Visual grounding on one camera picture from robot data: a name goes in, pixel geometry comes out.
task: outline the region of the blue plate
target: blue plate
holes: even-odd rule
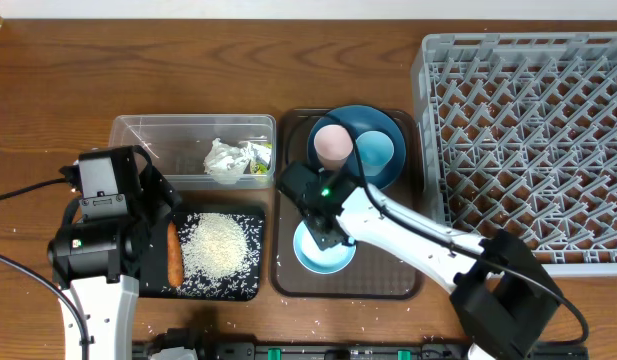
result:
[[[384,169],[376,176],[368,176],[368,183],[375,185],[379,189],[384,189],[390,186],[401,174],[406,162],[406,142],[401,134],[401,130],[394,120],[383,112],[363,105],[350,105],[331,110],[328,114],[334,115],[341,121],[349,125],[354,132],[355,139],[366,131],[381,131],[390,137],[395,145],[395,154]],[[337,124],[336,121],[322,117],[310,131],[308,136],[308,162],[316,168],[321,168],[317,152],[315,151],[315,135],[317,131],[326,125]],[[354,154],[351,154],[346,161],[343,169],[350,171],[354,175],[359,175],[359,169]]]
[[[301,265],[312,272],[324,275],[336,273],[345,268],[352,261],[357,249],[356,246],[339,244],[323,251],[320,250],[303,221],[295,230],[292,247]]]

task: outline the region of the white plastic wrapper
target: white plastic wrapper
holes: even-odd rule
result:
[[[224,185],[233,185],[244,174],[250,163],[247,149],[223,144],[219,138],[212,141],[212,149],[204,159],[206,174]]]

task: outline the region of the clear plastic bin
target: clear plastic bin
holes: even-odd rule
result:
[[[233,146],[244,140],[272,144],[268,172],[218,183],[204,167],[216,138]],[[274,179],[276,129],[270,115],[124,115],[115,119],[108,145],[141,145],[177,190],[262,189]]]

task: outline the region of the dish rack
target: dish rack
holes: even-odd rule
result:
[[[617,33],[429,35],[411,77],[425,215],[617,275]]]

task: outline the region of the gray plastic container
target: gray plastic container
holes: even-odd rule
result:
[[[222,184],[205,173],[212,141],[236,146],[239,141],[272,145],[266,174],[243,174]],[[124,115],[115,119],[108,146],[141,145],[153,164],[177,190],[262,189],[275,173],[276,126],[270,115]]]
[[[617,275],[617,33],[428,35],[411,78],[427,216]]]

